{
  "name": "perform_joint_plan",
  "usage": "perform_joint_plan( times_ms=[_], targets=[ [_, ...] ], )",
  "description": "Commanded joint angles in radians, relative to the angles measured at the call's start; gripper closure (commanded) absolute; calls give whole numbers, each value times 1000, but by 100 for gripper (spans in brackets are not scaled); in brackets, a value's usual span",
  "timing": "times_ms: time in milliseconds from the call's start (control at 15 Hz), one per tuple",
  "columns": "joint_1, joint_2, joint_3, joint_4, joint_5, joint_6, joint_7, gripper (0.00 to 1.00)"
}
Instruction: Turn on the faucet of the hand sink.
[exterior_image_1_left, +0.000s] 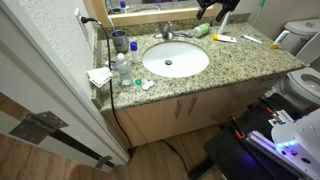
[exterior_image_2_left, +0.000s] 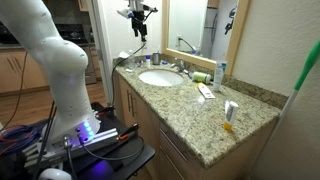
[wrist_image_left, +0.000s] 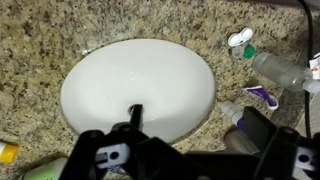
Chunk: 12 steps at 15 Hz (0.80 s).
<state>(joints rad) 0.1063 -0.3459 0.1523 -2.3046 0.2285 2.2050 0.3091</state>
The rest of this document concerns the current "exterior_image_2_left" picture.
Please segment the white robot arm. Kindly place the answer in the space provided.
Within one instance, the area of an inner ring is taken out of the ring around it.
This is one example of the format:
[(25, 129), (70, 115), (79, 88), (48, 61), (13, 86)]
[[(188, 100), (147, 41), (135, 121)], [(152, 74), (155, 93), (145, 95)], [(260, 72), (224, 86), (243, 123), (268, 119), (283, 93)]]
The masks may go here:
[(61, 37), (42, 0), (0, 0), (0, 20), (46, 71), (57, 107), (46, 151), (60, 151), (65, 135), (74, 146), (80, 145), (79, 137), (92, 140), (100, 121), (86, 89), (88, 56), (84, 50)]

